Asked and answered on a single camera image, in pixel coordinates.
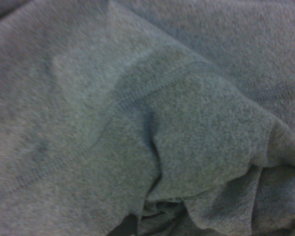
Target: gray sweatshirt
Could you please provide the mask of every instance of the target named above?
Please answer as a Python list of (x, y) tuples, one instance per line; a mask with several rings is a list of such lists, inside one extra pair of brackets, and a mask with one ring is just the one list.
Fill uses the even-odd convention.
[(0, 236), (295, 236), (295, 0), (14, 3)]

